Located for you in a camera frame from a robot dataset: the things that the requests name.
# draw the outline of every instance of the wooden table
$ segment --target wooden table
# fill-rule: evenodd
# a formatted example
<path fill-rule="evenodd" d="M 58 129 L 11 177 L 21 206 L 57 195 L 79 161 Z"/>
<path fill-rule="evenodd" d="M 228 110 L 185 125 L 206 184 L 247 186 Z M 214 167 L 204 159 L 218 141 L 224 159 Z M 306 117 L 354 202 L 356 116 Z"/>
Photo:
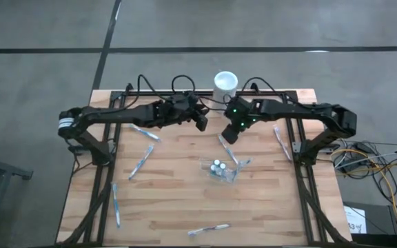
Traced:
<path fill-rule="evenodd" d="M 316 102 L 314 90 L 296 91 L 300 102 Z M 109 99 L 110 90 L 95 90 L 90 105 L 107 107 Z M 157 98 L 153 96 L 141 96 L 136 104 L 155 100 Z M 231 148 L 237 158 L 253 157 L 254 161 L 241 171 L 234 185 L 226 185 L 212 180 L 200 168 L 201 158 L 220 159 L 234 166 L 217 139 L 228 120 L 216 112 L 210 112 L 207 117 L 209 121 L 204 132 L 199 132 L 193 122 L 161 130 L 151 129 L 162 142 L 156 143 L 154 151 L 131 181 L 128 180 L 130 172 L 154 141 L 122 125 L 113 179 L 119 186 L 122 226 L 116 228 L 114 205 L 110 204 L 104 245 L 306 243 L 294 166 L 287 161 L 273 132 L 273 126 L 277 124 L 289 147 L 285 120 L 257 123 L 240 134 Z M 323 130 L 319 121 L 303 121 L 303 124 L 307 138 L 313 138 Z M 101 139 L 103 125 L 93 125 L 89 132 Z M 90 160 L 90 156 L 86 156 L 81 159 L 81 164 Z M 337 230 L 351 240 L 332 164 L 318 161 L 313 168 L 323 211 Z M 85 216 L 94 174 L 95 167 L 91 166 L 72 178 L 57 241 L 65 240 Z M 316 233 L 313 214 L 311 220 Z M 93 235 L 97 232 L 96 221 L 98 218 L 94 220 Z M 189 230 L 223 223 L 230 223 L 232 227 L 194 238 L 187 235 Z"/>

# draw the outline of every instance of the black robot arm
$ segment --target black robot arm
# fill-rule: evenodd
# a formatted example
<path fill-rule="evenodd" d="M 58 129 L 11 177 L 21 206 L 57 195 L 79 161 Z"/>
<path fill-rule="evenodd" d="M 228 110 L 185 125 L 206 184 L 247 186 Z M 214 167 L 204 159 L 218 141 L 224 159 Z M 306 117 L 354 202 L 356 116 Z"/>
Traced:
<path fill-rule="evenodd" d="M 59 115 L 58 135 L 64 139 L 74 139 L 92 153 L 94 165 L 107 165 L 111 161 L 108 144 L 95 139 L 87 128 L 95 123 L 133 123 L 139 127 L 165 127 L 181 124 L 184 121 L 196 122 L 196 127 L 204 131 L 207 125 L 205 115 L 209 110 L 198 104 L 199 97 L 193 92 L 174 94 L 166 101 L 155 101 L 134 108 L 110 109 L 76 107 Z"/>
<path fill-rule="evenodd" d="M 240 132 L 259 121 L 276 121 L 280 118 L 322 121 L 327 129 L 313 140 L 303 141 L 296 152 L 296 160 L 301 165 L 314 165 L 319 150 L 338 138 L 349 138 L 356 134 L 356 114 L 339 105 L 327 103 L 286 104 L 270 99 L 254 99 L 248 102 L 236 96 L 229 101 L 225 116 L 231 123 L 222 136 L 231 144 L 235 143 Z"/>

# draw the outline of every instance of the white label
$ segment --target white label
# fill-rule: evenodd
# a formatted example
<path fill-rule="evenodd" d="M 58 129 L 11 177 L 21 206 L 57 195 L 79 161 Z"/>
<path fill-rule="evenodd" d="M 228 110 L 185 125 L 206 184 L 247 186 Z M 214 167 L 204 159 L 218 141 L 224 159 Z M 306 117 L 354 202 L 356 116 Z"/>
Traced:
<path fill-rule="evenodd" d="M 351 234 L 366 234 L 367 228 L 365 226 L 365 211 L 353 207 L 344 206 L 345 216 L 349 223 Z"/>
<path fill-rule="evenodd" d="M 59 128 L 62 127 L 69 127 L 73 124 L 74 119 L 73 118 L 62 118 L 61 120 L 59 120 Z"/>

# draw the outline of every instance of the gray floor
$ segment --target gray floor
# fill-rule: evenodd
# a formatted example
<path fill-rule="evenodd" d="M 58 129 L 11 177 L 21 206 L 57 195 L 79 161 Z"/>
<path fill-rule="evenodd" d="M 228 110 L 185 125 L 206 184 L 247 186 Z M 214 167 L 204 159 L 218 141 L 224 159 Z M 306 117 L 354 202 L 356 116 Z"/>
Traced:
<path fill-rule="evenodd" d="M 0 0 L 0 48 L 100 48 L 113 3 Z M 112 40 L 112 47 L 225 45 L 397 45 L 397 1 L 123 0 Z M 98 54 L 0 55 L 0 161 L 34 170 L 30 182 L 11 184 L 0 247 L 54 242 L 72 164 L 57 116 L 88 102 L 98 61 Z M 207 88 L 221 70 L 240 81 L 262 76 L 276 88 L 315 88 L 319 101 L 358 114 L 355 139 L 397 143 L 397 52 L 111 54 L 101 89 L 124 88 L 138 74 L 158 89 L 177 74 Z M 338 182 L 343 200 L 388 204 L 370 178 Z"/>

